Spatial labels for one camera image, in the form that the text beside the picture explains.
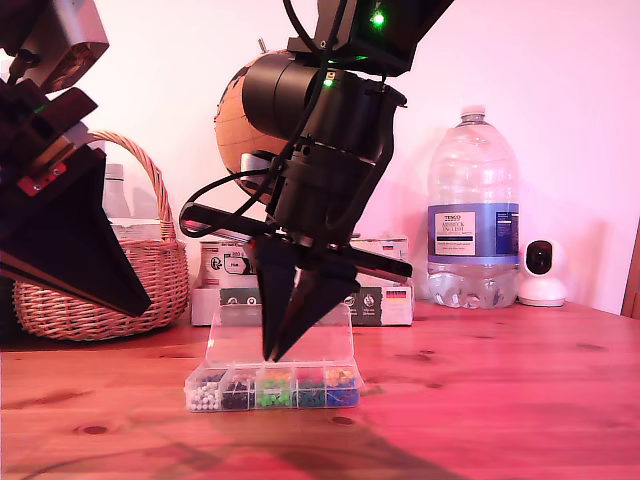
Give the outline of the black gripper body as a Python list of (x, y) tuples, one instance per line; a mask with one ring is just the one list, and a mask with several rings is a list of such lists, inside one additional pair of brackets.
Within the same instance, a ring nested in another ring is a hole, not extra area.
[(196, 200), (205, 192), (230, 180), (265, 181), (266, 161), (249, 161), (258, 167), (215, 181), (190, 197), (179, 224), (192, 238), (209, 234), (248, 242), (281, 239), (296, 251), (296, 266), (310, 270), (326, 261), (352, 263), (358, 273), (384, 279), (408, 279), (412, 266), (382, 254), (350, 245), (355, 223), (375, 188), (378, 167), (353, 155), (324, 147), (305, 147), (293, 154), (274, 180), (267, 219), (258, 221), (237, 213), (205, 206)]

